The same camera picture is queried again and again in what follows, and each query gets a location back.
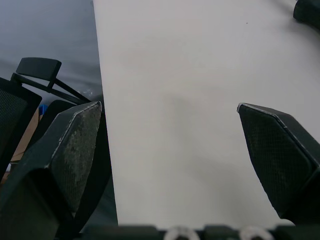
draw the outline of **mesh chair back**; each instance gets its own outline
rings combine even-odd
[[[41,99],[28,89],[0,78],[0,179]]]

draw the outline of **chair backrest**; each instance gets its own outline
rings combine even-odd
[[[0,179],[42,98],[0,78]]]

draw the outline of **black object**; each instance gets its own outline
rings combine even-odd
[[[169,231],[154,226],[91,226],[77,239],[81,240],[162,240]],[[235,230],[224,225],[208,225],[203,230],[193,230],[196,238],[178,237],[174,240],[319,240],[320,225],[278,226],[264,230],[271,238],[253,236],[241,238],[245,229]]]
[[[0,179],[42,98],[0,78]]]
[[[62,100],[54,100],[47,108],[43,114],[41,121],[39,121],[38,126],[36,127],[29,144],[26,149],[30,148],[36,141],[38,141],[50,127],[51,123],[54,121],[56,116],[69,108],[74,107],[75,105]]]
[[[320,224],[320,145],[289,114],[241,103],[254,170],[280,218]]]
[[[320,0],[298,0],[293,17],[320,30]]]
[[[96,209],[111,177],[111,172],[106,115],[102,111],[92,166],[79,209],[73,219],[67,219],[60,225],[56,233],[58,238],[63,240],[73,239],[81,231]]]
[[[77,212],[91,169],[101,103],[60,113],[23,155],[0,194],[1,239],[55,237]]]
[[[58,60],[41,57],[25,57],[21,59],[16,69],[16,73],[12,74],[11,81],[19,83],[21,85],[27,84],[33,86],[35,88],[56,95],[62,99],[68,100],[77,105],[89,103],[89,99],[87,99],[86,97],[78,93],[76,90],[57,79],[57,74],[60,67],[61,62]],[[47,86],[45,86],[35,81],[32,81],[22,75],[46,80],[49,81],[49,83]],[[53,89],[54,84],[66,90],[73,96]]]

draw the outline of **white surface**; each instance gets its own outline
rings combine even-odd
[[[285,222],[251,165],[240,102],[320,141],[320,36],[291,0],[96,0],[120,224]]]

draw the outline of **white table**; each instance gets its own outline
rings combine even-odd
[[[320,141],[320,35],[294,0],[95,0],[120,224],[280,220],[251,165],[240,102]]]

